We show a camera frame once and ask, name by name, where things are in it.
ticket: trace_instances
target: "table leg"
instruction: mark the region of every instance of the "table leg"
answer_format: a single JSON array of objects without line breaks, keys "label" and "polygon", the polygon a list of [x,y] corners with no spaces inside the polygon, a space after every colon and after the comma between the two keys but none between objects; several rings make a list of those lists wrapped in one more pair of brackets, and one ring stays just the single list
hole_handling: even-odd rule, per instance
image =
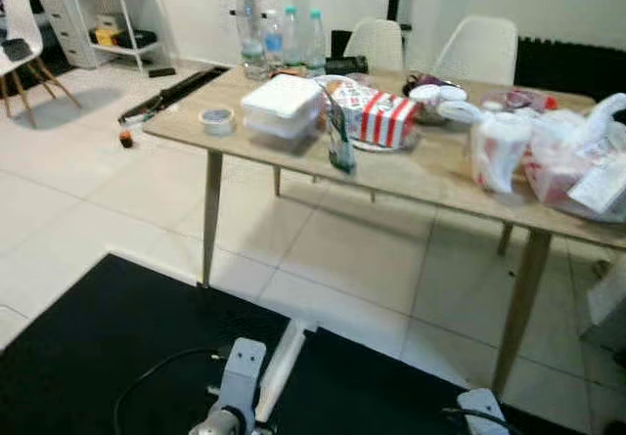
[{"label": "table leg", "polygon": [[274,195],[281,196],[281,168],[274,166]]},{"label": "table leg", "polygon": [[504,256],[509,248],[509,241],[511,240],[511,233],[513,232],[513,224],[504,223],[502,225],[502,234],[500,235],[500,242],[498,243],[498,255]]},{"label": "table leg", "polygon": [[550,253],[551,239],[552,234],[542,230],[530,230],[528,235],[519,272],[515,278],[507,323],[500,342],[498,364],[491,385],[491,389],[496,395],[501,396],[505,389],[521,339],[526,331],[539,282]]},{"label": "table leg", "polygon": [[219,192],[222,183],[222,153],[208,152],[206,157],[206,193],[204,199],[204,262],[202,287],[209,288],[217,215],[219,214]]}]

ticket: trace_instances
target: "cable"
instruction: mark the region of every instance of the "cable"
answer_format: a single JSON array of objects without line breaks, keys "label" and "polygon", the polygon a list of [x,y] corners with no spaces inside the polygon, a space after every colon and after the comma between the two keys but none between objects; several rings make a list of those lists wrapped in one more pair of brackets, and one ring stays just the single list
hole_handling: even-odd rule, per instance
[{"label": "cable", "polygon": [[155,374],[157,371],[161,370],[166,365],[176,360],[182,359],[183,357],[188,357],[190,355],[196,355],[196,354],[209,354],[210,359],[212,361],[224,360],[224,358],[221,357],[219,353],[214,349],[207,348],[207,347],[195,347],[193,349],[183,350],[182,352],[171,355],[161,360],[156,365],[150,367],[149,370],[147,370],[144,374],[142,374],[137,379],[135,379],[126,389],[124,389],[124,391],[115,400],[115,404],[113,406],[113,430],[115,432],[115,435],[122,434],[121,427],[119,426],[119,408],[121,407],[121,403],[124,402],[124,399],[126,399],[126,397],[130,393],[132,393],[135,390],[135,388],[137,388],[137,386],[139,386],[147,378]]},{"label": "cable", "polygon": [[501,425],[503,427],[505,427],[507,430],[509,430],[513,435],[524,435],[523,432],[521,432],[519,429],[513,427],[512,425],[510,425],[508,422],[506,422],[505,420],[502,420],[501,418],[496,417],[495,415],[492,415],[491,413],[483,413],[481,411],[475,411],[473,409],[453,409],[453,408],[444,408],[441,410],[443,413],[449,414],[449,415],[457,415],[457,414],[461,414],[461,415],[471,415],[474,417],[480,417],[480,418],[485,418],[491,422],[497,423],[498,425]]}]

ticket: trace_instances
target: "plastic water bottle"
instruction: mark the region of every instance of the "plastic water bottle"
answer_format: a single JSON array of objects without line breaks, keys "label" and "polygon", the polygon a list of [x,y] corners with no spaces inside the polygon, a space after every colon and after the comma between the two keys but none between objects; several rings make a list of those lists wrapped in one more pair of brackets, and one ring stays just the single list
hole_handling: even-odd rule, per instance
[{"label": "plastic water bottle", "polygon": [[302,55],[298,39],[297,11],[295,7],[285,8],[283,46],[285,66],[300,66],[302,64]]},{"label": "plastic water bottle", "polygon": [[276,70],[283,66],[283,29],[276,10],[268,10],[265,15],[265,58],[270,69]]},{"label": "plastic water bottle", "polygon": [[306,76],[313,78],[326,74],[326,36],[322,28],[322,12],[311,10],[309,46],[306,53]]},{"label": "plastic water bottle", "polygon": [[254,0],[237,0],[236,16],[237,31],[242,45],[244,73],[252,80],[267,78],[268,67]]}]

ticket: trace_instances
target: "tile floor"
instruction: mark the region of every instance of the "tile floor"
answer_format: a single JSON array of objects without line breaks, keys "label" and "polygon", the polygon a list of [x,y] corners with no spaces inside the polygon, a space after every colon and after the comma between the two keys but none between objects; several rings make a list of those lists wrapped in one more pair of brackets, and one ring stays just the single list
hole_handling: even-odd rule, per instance
[{"label": "tile floor", "polygon": [[[0,112],[0,346],[109,250],[193,283],[201,273],[203,151],[116,118],[190,74],[151,80],[77,69],[62,80],[84,105],[30,91]],[[488,385],[524,232],[506,257],[500,226],[227,157],[214,286],[304,317],[467,388]],[[626,420],[626,371],[577,334],[590,265],[606,251],[557,239],[504,399],[584,433]]]}]

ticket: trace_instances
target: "white plastic chair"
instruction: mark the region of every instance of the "white plastic chair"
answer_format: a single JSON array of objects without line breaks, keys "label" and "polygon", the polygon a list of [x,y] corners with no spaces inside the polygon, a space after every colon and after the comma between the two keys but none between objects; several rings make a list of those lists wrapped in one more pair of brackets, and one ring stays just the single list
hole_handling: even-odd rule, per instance
[{"label": "white plastic chair", "polygon": [[400,26],[387,20],[362,20],[354,28],[343,55],[365,56],[370,68],[401,70],[404,63]]},{"label": "white plastic chair", "polygon": [[452,33],[432,73],[448,79],[513,85],[517,27],[503,18],[470,16]]},{"label": "white plastic chair", "polygon": [[41,76],[39,71],[33,66],[32,61],[36,61],[40,70],[50,80],[50,82],[59,88],[80,108],[80,103],[76,98],[63,86],[57,78],[48,70],[39,56],[43,52],[43,39],[41,37],[41,31],[35,21],[35,16],[30,8],[30,0],[4,0],[4,10],[7,16],[7,39],[23,39],[30,48],[31,54],[19,61],[12,62],[9,60],[4,50],[0,51],[0,86],[2,89],[2,97],[4,98],[5,107],[7,110],[7,116],[11,117],[11,108],[9,107],[9,97],[7,92],[6,75],[11,73],[13,80],[20,92],[20,97],[24,107],[26,108],[28,120],[35,126],[34,116],[32,109],[28,104],[26,92],[22,87],[22,81],[16,70],[22,66],[30,70],[30,72],[39,80],[46,91],[50,93],[50,96],[57,98],[52,92],[45,78]]}]

